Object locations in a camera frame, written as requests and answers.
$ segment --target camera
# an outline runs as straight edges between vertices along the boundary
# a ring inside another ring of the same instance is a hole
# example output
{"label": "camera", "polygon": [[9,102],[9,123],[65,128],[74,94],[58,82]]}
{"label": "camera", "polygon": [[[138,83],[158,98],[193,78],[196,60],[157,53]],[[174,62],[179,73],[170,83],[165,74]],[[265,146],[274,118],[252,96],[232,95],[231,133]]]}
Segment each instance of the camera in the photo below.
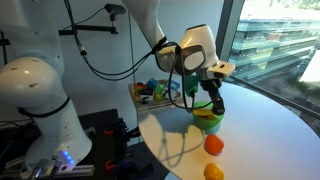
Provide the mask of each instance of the camera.
{"label": "camera", "polygon": [[104,8],[111,15],[125,14],[127,12],[127,10],[123,6],[116,4],[106,4]]}

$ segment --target building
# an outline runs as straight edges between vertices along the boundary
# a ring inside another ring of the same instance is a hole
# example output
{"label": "building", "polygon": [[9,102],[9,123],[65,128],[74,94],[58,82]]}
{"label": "building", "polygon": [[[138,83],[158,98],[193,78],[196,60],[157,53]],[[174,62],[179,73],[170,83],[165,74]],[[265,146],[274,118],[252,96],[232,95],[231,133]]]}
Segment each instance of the building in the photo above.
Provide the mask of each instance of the building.
{"label": "building", "polygon": [[319,41],[320,19],[294,16],[241,16],[229,62],[235,76],[253,79],[308,58]]}

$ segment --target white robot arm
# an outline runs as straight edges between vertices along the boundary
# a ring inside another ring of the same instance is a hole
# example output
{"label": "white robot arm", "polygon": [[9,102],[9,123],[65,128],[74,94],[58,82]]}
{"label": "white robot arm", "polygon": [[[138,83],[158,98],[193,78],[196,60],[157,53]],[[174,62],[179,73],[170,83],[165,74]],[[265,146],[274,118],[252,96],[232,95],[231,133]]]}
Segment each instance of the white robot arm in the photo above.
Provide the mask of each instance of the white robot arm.
{"label": "white robot arm", "polygon": [[[157,21],[159,0],[123,3],[152,48],[166,43],[161,41],[165,36]],[[46,171],[44,174],[50,173],[57,162],[61,166],[58,172],[71,171],[92,146],[61,85],[63,55],[51,6],[50,0],[1,0],[0,6],[0,29],[17,56],[0,71],[0,97],[31,116],[42,133],[26,154],[23,178],[32,175],[39,163],[41,170]],[[173,64],[176,47],[164,47],[156,52],[158,67],[165,72],[174,67],[174,73],[180,75],[195,72],[219,107],[213,111],[223,114],[219,79],[228,77],[234,65],[219,61],[210,28],[201,25],[187,29],[178,46],[183,66]]]}
{"label": "white robot arm", "polygon": [[[157,19],[159,1],[122,0],[151,48],[166,43],[163,41],[165,36]],[[178,46],[182,56],[178,61],[174,61],[176,47],[165,47],[156,52],[158,67],[165,72],[170,72],[174,67],[174,72],[182,76],[196,73],[202,88],[208,91],[214,103],[212,112],[216,115],[224,114],[224,104],[218,88],[221,86],[220,80],[231,75],[235,65],[218,59],[215,40],[209,26],[200,25],[187,29]]]}

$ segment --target window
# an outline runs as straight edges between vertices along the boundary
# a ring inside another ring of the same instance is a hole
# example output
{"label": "window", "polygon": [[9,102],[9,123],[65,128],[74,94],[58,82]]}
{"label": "window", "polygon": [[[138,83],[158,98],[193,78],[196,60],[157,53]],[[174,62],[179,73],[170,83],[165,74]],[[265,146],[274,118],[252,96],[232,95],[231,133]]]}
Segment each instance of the window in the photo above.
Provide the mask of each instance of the window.
{"label": "window", "polygon": [[320,0],[225,1],[222,13],[217,54],[236,65],[228,81],[277,95],[320,135]]}

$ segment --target green object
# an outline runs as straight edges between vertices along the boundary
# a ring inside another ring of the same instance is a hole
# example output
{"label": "green object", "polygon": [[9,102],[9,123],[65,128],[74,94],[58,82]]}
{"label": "green object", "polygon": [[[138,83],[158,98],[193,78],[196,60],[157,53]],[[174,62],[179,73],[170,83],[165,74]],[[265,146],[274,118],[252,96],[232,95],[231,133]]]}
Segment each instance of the green object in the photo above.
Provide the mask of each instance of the green object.
{"label": "green object", "polygon": [[[208,102],[199,101],[194,103],[194,107],[200,107],[208,104]],[[208,105],[206,108],[212,108],[213,104]],[[212,116],[209,117],[209,119],[204,119],[204,117],[193,115],[193,119],[195,121],[195,125],[202,130],[208,130],[210,128],[214,128],[217,126],[223,118],[223,115],[216,116],[212,114]]]}
{"label": "green object", "polygon": [[163,88],[164,88],[164,85],[163,85],[163,84],[158,84],[158,85],[156,86],[156,88],[154,88],[154,93],[155,93],[155,94],[161,94]]}
{"label": "green object", "polygon": [[194,75],[186,76],[185,77],[185,91],[187,96],[190,97],[190,93],[196,93],[198,92],[198,83],[199,78]]}

